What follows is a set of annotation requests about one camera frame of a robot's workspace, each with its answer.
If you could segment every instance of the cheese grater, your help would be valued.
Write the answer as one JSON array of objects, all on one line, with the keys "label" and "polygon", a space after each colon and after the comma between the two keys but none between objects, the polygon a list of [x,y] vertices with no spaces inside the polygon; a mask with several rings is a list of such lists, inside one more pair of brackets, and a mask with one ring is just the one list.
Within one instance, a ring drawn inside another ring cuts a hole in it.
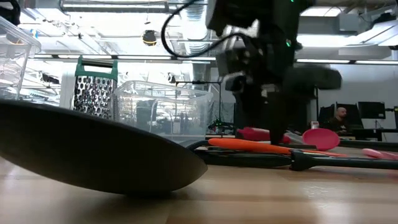
[{"label": "cheese grater", "polygon": [[[111,73],[85,71],[84,66],[112,68]],[[118,61],[78,59],[72,109],[105,119],[113,119],[117,106],[113,91],[118,87]]]}]

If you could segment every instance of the pink object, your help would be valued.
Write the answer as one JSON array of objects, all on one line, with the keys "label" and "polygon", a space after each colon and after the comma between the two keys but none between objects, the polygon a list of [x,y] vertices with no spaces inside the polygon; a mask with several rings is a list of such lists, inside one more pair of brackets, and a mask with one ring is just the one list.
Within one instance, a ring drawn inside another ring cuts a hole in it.
[{"label": "pink object", "polygon": [[376,159],[398,160],[398,154],[394,154],[391,152],[376,151],[374,149],[362,149],[362,152],[365,156]]},{"label": "pink object", "polygon": [[319,151],[327,151],[338,146],[340,139],[336,133],[329,129],[315,128],[304,132],[303,142],[316,146]]},{"label": "pink object", "polygon": [[[260,128],[249,128],[245,127],[244,129],[238,129],[238,132],[243,135],[245,140],[249,141],[269,141],[269,131]],[[281,140],[282,143],[288,144],[290,143],[290,138],[284,135],[283,139]]]}]

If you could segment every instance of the ceiling duct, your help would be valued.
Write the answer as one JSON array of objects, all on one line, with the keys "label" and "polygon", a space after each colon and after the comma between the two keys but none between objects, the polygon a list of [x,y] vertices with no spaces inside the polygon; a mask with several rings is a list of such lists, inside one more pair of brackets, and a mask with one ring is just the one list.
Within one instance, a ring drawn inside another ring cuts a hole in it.
[{"label": "ceiling duct", "polygon": [[196,54],[205,50],[207,43],[195,42],[195,40],[204,40],[207,37],[208,30],[204,23],[207,6],[204,4],[193,4],[182,10],[180,15],[184,22],[182,34],[184,38],[193,40],[193,42],[185,43],[187,54]]}]

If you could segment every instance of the black spatula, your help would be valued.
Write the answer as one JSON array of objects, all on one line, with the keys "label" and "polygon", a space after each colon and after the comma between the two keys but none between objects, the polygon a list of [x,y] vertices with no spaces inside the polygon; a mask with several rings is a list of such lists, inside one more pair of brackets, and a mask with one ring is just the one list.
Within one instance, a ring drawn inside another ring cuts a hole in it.
[{"label": "black spatula", "polygon": [[0,100],[0,156],[67,184],[117,194],[180,189],[206,172],[183,146],[76,111]]}]

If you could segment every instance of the person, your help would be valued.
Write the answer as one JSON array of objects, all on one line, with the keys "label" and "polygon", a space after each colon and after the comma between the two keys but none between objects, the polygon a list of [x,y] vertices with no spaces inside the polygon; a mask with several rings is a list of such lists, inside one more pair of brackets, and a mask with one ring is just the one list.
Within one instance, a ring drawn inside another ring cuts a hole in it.
[{"label": "person", "polygon": [[337,108],[335,117],[327,122],[326,128],[338,134],[348,133],[349,127],[346,121],[346,116],[347,116],[346,108],[343,107]]}]

